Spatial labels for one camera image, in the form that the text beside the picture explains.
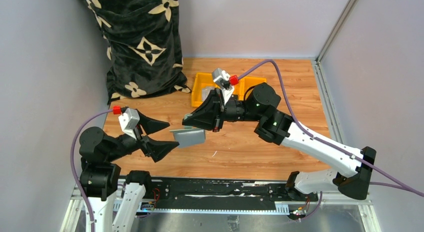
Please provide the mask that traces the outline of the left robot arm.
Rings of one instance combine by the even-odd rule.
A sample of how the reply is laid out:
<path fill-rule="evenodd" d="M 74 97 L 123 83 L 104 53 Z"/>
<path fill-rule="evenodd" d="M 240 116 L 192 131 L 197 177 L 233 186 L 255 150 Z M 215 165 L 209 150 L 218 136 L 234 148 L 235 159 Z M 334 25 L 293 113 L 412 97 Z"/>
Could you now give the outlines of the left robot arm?
<path fill-rule="evenodd" d="M 129 232 L 142 199 L 153 194 L 159 196 L 152 185 L 148 171 L 130 171 L 125 176 L 123 199 L 117 213 L 114 204 L 117 198 L 121 168 L 115 161 L 141 150 L 146 157 L 159 162 L 175 149 L 179 142 L 157 141 L 150 134 L 170 126 L 168 122 L 143 115 L 137 109 L 119 106 L 105 114 L 118 115 L 123 134 L 112 137 L 100 127 L 80 126 L 73 144 L 79 143 L 82 172 L 74 179 L 85 203 L 86 229 L 90 232 Z"/>

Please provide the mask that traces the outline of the green card holder wallet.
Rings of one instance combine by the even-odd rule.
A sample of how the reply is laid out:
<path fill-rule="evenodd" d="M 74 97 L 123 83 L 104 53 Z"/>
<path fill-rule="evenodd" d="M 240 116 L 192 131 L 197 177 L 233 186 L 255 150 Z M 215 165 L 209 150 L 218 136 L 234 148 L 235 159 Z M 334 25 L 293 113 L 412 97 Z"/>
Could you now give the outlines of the green card holder wallet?
<path fill-rule="evenodd" d="M 175 141 L 179 143 L 177 148 L 203 144 L 206 140 L 206 131 L 192 126 L 184 126 L 182 129 L 170 130 L 170 132 Z"/>

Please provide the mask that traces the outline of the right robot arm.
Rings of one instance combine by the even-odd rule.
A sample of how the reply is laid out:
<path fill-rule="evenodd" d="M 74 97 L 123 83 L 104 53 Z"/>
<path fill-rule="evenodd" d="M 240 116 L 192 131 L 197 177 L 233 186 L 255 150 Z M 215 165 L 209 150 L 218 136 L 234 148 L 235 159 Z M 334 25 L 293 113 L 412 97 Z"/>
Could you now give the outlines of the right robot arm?
<path fill-rule="evenodd" d="M 244 100 L 228 102 L 224 102 L 221 90 L 214 89 L 182 124 L 218 132 L 224 122 L 257 122 L 254 132 L 265 142 L 299 150 L 329 166 L 327 170 L 310 173 L 292 172 L 285 184 L 288 196 L 298 199 L 315 192 L 340 192 L 355 200 L 366 199 L 375 149 L 353 148 L 314 132 L 279 111 L 280 100 L 267 83 L 251 87 Z"/>

